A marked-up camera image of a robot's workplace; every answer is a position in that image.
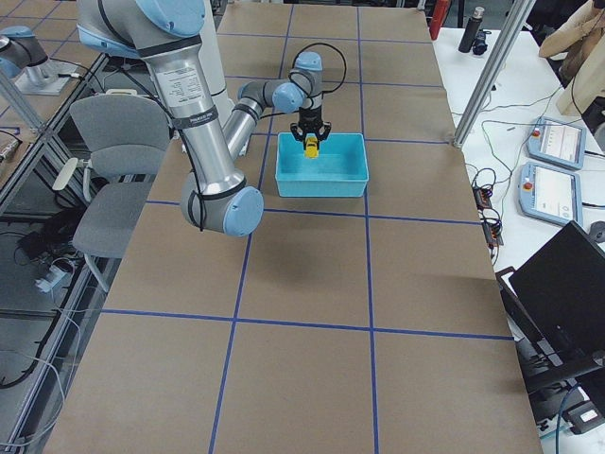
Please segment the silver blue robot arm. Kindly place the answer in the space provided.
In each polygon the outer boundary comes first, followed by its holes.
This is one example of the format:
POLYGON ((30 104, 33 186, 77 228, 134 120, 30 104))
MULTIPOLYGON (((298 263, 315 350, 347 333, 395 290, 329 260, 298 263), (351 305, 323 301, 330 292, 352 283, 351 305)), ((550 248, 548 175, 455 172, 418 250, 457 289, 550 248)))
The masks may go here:
POLYGON ((296 140, 324 140, 331 125, 321 118, 322 61, 303 51, 285 79, 241 87, 226 122, 220 122, 206 73, 222 66, 203 62, 201 32, 213 20, 201 1, 79 1, 78 34, 92 49, 143 61, 192 170, 182 189, 183 216, 201 230, 247 236, 261 221, 264 199, 234 162, 265 109, 296 113, 296 140))

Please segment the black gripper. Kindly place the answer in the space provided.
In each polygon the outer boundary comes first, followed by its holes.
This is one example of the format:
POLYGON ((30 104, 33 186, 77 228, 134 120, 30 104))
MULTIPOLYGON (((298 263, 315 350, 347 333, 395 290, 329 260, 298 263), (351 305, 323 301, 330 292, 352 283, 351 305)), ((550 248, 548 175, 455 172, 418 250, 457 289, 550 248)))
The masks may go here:
POLYGON ((290 132, 298 142, 304 142, 304 135, 313 133, 319 142, 325 141, 331 132, 331 123, 323 122, 322 107, 300 109, 298 122, 290 124, 290 132))

